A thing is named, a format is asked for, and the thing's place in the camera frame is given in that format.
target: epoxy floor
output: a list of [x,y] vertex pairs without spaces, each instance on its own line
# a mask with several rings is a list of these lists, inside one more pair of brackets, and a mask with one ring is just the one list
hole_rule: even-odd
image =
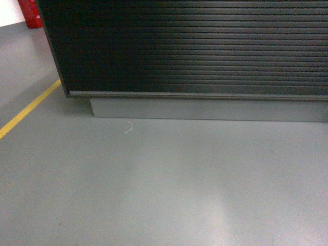
[[[1,127],[58,79],[42,29],[0,69]],[[57,88],[0,174],[3,246],[328,245],[328,124],[94,118]]]

